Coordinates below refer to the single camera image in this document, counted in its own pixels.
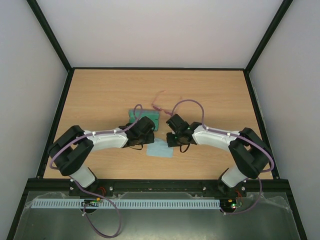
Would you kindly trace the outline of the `blue cleaning cloth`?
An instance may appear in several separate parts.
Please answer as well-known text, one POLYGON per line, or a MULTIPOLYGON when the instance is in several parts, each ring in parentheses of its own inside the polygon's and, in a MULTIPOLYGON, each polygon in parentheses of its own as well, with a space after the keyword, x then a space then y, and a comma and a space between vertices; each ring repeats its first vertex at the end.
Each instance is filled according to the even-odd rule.
POLYGON ((172 158, 174 149, 168 147, 167 142, 160 138, 155 138, 153 143, 147 145, 146 155, 151 157, 172 158))

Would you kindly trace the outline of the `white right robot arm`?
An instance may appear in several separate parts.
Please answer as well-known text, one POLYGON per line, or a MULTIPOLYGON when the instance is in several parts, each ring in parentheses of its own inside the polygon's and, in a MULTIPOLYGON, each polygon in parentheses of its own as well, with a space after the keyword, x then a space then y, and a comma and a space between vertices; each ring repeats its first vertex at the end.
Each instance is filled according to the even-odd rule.
POLYGON ((234 166, 227 168, 218 178, 217 189, 229 196, 236 186, 247 179, 257 179, 265 167, 274 166, 268 146, 248 127, 241 131, 227 131, 210 128, 201 122, 189 124, 178 114, 174 114, 166 124, 171 132, 166 134, 168 147, 207 145, 231 154, 234 166))

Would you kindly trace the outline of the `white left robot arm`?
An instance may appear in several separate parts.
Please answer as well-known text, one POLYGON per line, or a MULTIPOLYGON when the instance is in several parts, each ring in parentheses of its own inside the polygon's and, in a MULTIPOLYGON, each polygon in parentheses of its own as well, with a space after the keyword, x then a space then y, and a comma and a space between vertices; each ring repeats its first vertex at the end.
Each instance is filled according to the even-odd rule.
POLYGON ((151 144, 155 141, 155 128, 154 122, 147 116, 104 131, 88 131, 74 125, 49 147, 49 166, 62 176, 75 180, 82 188, 88 188, 97 181, 97 177, 85 165, 90 153, 151 144))

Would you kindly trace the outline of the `pink sunglasses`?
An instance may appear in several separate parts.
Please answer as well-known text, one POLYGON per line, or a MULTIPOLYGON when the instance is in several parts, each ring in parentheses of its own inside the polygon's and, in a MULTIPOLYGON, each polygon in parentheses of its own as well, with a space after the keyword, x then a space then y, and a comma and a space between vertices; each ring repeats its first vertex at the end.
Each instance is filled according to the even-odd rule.
POLYGON ((173 110, 175 104, 182 99, 182 96, 177 93, 171 93, 168 90, 160 90, 155 94, 151 101, 151 108, 168 116, 172 116, 177 112, 177 110, 173 110))

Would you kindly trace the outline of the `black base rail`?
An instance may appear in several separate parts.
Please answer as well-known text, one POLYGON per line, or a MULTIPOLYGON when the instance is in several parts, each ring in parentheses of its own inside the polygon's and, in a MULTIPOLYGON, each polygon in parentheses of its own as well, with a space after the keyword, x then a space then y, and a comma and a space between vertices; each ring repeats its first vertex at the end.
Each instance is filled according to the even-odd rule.
MULTIPOLYGON (((220 180, 124 180, 124 179, 100 179, 94 182, 86 191, 103 194, 111 197, 127 192, 145 193, 177 193, 185 192, 193 196, 227 198, 244 196, 248 192, 258 193, 260 183, 258 180, 247 180, 235 187, 228 188, 220 180)), ((30 178, 23 193, 28 192, 68 192, 71 196, 84 197, 86 193, 71 180, 30 178)))

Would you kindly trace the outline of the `black frame corner post right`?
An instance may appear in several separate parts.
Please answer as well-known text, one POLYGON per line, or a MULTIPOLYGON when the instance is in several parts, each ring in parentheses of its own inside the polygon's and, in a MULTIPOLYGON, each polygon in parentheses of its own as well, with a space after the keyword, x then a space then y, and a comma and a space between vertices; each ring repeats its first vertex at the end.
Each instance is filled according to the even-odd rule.
POLYGON ((254 68, 255 64, 259 60, 261 54, 263 53, 264 49, 266 48, 268 42, 270 41, 271 37, 275 33, 276 29, 278 28, 279 24, 281 23, 282 19, 286 15, 288 9, 290 8, 293 0, 283 0, 276 11, 274 17, 272 18, 269 26, 267 27, 263 37, 261 38, 259 44, 257 45, 252 57, 250 58, 245 72, 250 73, 254 68))

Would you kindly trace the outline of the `black frame corner post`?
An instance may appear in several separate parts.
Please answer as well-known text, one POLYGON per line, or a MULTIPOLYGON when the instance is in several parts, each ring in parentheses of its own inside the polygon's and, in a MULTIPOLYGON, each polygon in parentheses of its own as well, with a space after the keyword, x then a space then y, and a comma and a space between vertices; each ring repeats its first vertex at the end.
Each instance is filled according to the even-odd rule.
POLYGON ((32 10, 34 16, 36 17, 38 23, 40 24, 42 30, 44 31, 47 39, 49 40, 50 44, 52 45, 54 51, 56 52, 58 58, 60 59, 62 65, 64 66, 67 72, 72 70, 72 66, 69 63, 61 45, 59 44, 58 39, 56 38, 49 22, 46 19, 41 7, 39 6, 36 0, 26 0, 30 9, 32 10))
POLYGON ((259 60, 261 54, 263 53, 264 49, 266 48, 268 42, 270 41, 271 37, 275 33, 276 29, 278 28, 279 24, 281 23, 282 19, 286 15, 288 9, 290 8, 293 0, 283 0, 276 11, 274 17, 272 18, 269 26, 267 27, 263 37, 261 38, 259 44, 257 45, 252 57, 250 58, 245 72, 250 73, 254 68, 255 64, 259 60))

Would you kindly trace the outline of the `black frame corner post left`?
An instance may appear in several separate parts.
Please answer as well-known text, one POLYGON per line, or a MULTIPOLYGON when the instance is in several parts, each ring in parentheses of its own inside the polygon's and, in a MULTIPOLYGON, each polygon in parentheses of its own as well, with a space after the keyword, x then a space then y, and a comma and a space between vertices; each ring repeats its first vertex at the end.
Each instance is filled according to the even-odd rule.
POLYGON ((58 39, 56 38, 49 22, 46 19, 41 7, 39 6, 36 0, 26 0, 30 9, 32 10, 34 16, 36 17, 38 23, 40 24, 42 30, 44 31, 47 39, 49 40, 50 44, 52 45, 54 51, 56 52, 58 58, 60 59, 62 65, 64 66, 67 72, 72 70, 72 66, 69 63, 61 45, 59 44, 58 39))

